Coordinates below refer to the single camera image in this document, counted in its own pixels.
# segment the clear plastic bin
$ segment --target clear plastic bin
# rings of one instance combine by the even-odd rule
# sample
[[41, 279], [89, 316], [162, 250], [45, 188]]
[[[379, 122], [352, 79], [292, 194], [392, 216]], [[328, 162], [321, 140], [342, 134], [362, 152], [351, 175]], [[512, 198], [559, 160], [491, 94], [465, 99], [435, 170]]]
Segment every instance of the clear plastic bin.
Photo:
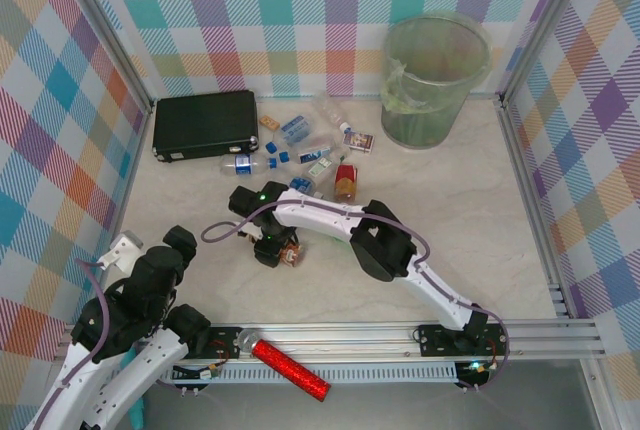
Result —
[[442, 143], [490, 70], [490, 37], [469, 17], [436, 12], [394, 25], [384, 42], [382, 128], [406, 147]]

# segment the purple cable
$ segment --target purple cable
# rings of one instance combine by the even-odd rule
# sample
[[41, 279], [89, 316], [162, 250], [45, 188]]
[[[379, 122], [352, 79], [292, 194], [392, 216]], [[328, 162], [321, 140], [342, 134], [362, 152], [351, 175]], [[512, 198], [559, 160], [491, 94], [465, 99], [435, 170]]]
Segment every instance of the purple cable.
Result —
[[104, 346], [104, 343], [107, 341], [107, 337], [109, 336], [109, 306], [107, 305], [107, 299], [104, 296], [102, 288], [100, 288], [98, 280], [93, 275], [93, 273], [91, 273], [92, 267], [102, 267], [102, 264], [85, 262], [84, 260], [80, 260], [79, 258], [76, 258], [75, 262], [82, 267], [82, 270], [84, 270], [84, 273], [91, 282], [91, 286], [93, 287], [98, 300], [100, 301], [100, 308], [102, 310], [102, 333], [100, 334], [98, 343], [96, 343], [96, 345], [93, 347], [93, 350], [91, 350], [91, 352], [89, 352], [86, 357], [80, 360], [80, 362], [78, 362], [78, 364], [69, 371], [67, 376], [64, 377], [60, 382], [62, 386], [56, 388], [51, 394], [51, 397], [49, 398], [49, 400], [47, 400], [47, 403], [45, 403], [42, 407], [42, 411], [40, 412], [40, 415], [38, 415], [36, 423], [34, 423], [33, 425], [34, 430], [40, 429], [42, 423], [44, 422], [44, 419], [47, 418], [47, 414], [51, 410], [51, 407], [53, 407], [53, 405], [56, 403], [56, 400], [58, 400], [58, 397], [60, 397], [60, 394], [62, 393], [64, 388], [69, 385], [71, 379], [80, 371], [80, 369], [84, 367], [88, 362], [90, 362], [93, 357], [96, 356], [96, 354]]
[[[228, 225], [229, 224], [228, 221], [214, 223], [213, 225], [209, 225], [207, 228], [205, 228], [202, 231], [202, 233], [200, 234], [200, 239], [205, 243], [218, 243], [218, 242], [224, 240], [225, 238], [228, 238], [231, 235], [233, 235], [233, 234], [237, 233], [238, 231], [240, 231], [240, 229], [242, 227], [244, 227], [247, 223], [251, 222], [254, 218], [256, 218], [258, 215], [260, 215], [262, 212], [264, 212], [264, 211], [266, 211], [266, 210], [268, 210], [270, 208], [278, 207], [280, 205], [300, 205], [302, 207], [304, 207], [305, 205], [308, 205], [310, 207], [315, 207], [315, 208], [319, 208], [321, 210], [326, 210], [326, 211], [338, 214], [338, 215], [340, 215], [342, 217], [347, 217], [347, 218], [350, 218], [350, 217], [366, 218], [366, 219], [369, 219], [369, 220], [376, 220], [378, 222], [386, 223], [388, 225], [391, 225], [392, 227], [395, 227], [395, 228], [397, 228], [399, 230], [402, 230], [403, 232], [408, 233], [409, 235], [414, 237], [416, 240], [418, 240], [418, 242], [420, 242], [420, 245], [422, 245], [424, 247], [424, 255], [422, 257], [418, 258], [414, 262], [414, 266], [416, 268], [416, 271], [420, 271], [418, 269], [418, 265], [420, 265], [422, 262], [424, 262], [429, 257], [429, 254], [431, 253], [431, 249], [429, 247], [429, 244], [424, 239], [424, 237], [422, 237], [422, 235], [417, 233], [415, 230], [403, 225], [400, 222], [397, 222], [397, 221], [392, 220], [390, 218], [381, 217], [380, 215], [373, 215], [373, 214], [370, 214], [370, 213], [363, 213], [363, 212], [348, 212], [346, 210], [342, 210], [340, 208], [331, 207], [329, 205], [324, 205], [324, 204], [319, 203], [319, 202], [301, 200], [301, 199], [278, 200], [278, 201], [275, 201], [275, 202], [267, 203], [266, 205], [263, 205], [262, 207], [260, 207], [257, 210], [255, 210], [247, 218], [242, 220], [239, 224], [235, 225], [228, 232], [220, 235], [219, 237], [208, 238], [206, 236], [206, 234], [209, 233], [211, 230], [213, 230], [214, 228], [220, 227], [222, 225]], [[483, 314], [493, 318], [496, 322], [498, 322], [498, 324], [500, 325], [500, 328], [502, 328], [502, 332], [503, 332], [503, 334], [504, 334], [504, 336], [506, 338], [506, 340], [505, 340], [504, 358], [502, 359], [502, 362], [500, 363], [500, 366], [497, 368], [496, 373], [494, 374], [493, 378], [491, 378], [491, 380], [489, 382], [484, 384], [484, 387], [486, 387], [487, 385], [489, 385], [490, 382], [495, 381], [495, 379], [502, 373], [502, 371], [503, 371], [502, 367], [504, 367], [507, 364], [507, 362], [509, 361], [510, 346], [509, 346], [509, 331], [507, 330], [507, 326], [505, 325], [504, 321], [500, 317], [498, 317], [498, 315], [493, 313], [492, 311], [485, 310], [484, 308], [480, 308], [480, 307], [473, 307], [473, 306], [471, 306], [471, 305], [469, 305], [467, 303], [464, 303], [464, 302], [461, 302], [459, 300], [456, 300], [455, 297], [450, 295], [447, 291], [445, 291], [442, 287], [440, 287], [440, 285], [438, 285], [431, 277], [429, 277], [429, 275], [426, 272], [420, 271], [420, 274], [427, 280], [427, 282], [429, 282], [429, 284], [431, 286], [433, 286], [433, 288], [436, 289], [437, 292], [439, 292], [443, 297], [445, 297], [450, 302], [454, 302], [456, 305], [459, 305], [462, 308], [466, 308], [466, 309], [474, 311], [474, 312], [483, 313]], [[462, 382], [461, 381], [460, 383], [465, 385], [465, 386], [467, 386], [467, 387], [471, 387], [471, 385], [467, 384], [466, 382]]]

